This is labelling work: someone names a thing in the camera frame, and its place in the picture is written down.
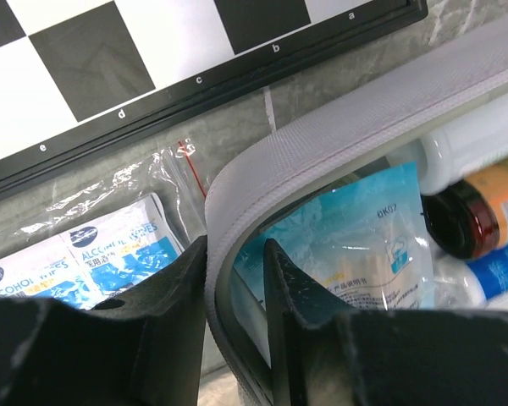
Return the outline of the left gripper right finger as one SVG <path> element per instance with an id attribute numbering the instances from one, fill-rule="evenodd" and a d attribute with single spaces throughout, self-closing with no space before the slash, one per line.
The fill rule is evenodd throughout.
<path id="1" fill-rule="evenodd" d="M 277 405 L 508 405 L 508 312 L 360 310 L 264 246 Z"/>

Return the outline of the white bottle green label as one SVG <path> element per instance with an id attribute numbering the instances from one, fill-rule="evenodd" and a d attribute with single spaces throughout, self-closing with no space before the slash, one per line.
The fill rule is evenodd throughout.
<path id="1" fill-rule="evenodd" d="M 392 166 L 415 162 L 420 191 L 436 195 L 468 174 L 508 157 L 508 93 L 387 154 Z"/>

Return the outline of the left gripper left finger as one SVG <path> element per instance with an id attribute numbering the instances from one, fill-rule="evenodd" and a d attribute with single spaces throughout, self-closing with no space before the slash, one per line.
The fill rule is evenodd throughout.
<path id="1" fill-rule="evenodd" d="M 0 405 L 193 405 L 207 238 L 94 310 L 0 299 Z"/>

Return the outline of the white bottle blue label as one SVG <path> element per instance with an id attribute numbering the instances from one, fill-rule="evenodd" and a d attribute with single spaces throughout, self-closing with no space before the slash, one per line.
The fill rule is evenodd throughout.
<path id="1" fill-rule="evenodd" d="M 508 293 L 508 245 L 470 261 L 451 255 L 433 264 L 434 307 L 477 308 Z"/>

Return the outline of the alcohol wipes bag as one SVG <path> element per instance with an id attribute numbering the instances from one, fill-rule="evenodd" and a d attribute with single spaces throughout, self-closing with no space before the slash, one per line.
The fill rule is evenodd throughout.
<path id="1" fill-rule="evenodd" d="M 195 156 L 182 140 L 0 202 L 0 298 L 89 310 L 172 265 L 205 232 Z"/>

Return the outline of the brown medicine bottle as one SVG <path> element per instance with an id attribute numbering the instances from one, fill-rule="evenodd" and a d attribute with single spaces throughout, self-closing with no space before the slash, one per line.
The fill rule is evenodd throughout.
<path id="1" fill-rule="evenodd" d="M 435 243 L 461 260 L 508 245 L 508 158 L 422 197 Z"/>

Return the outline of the white medicine kit case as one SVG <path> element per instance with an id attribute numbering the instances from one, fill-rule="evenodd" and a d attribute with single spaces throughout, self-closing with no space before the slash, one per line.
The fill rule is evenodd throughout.
<path id="1" fill-rule="evenodd" d="M 252 404 L 269 405 L 273 394 L 268 364 L 230 296 L 241 246 L 286 206 L 506 91 L 508 14 L 287 124 L 218 174 L 205 205 L 207 319 Z"/>

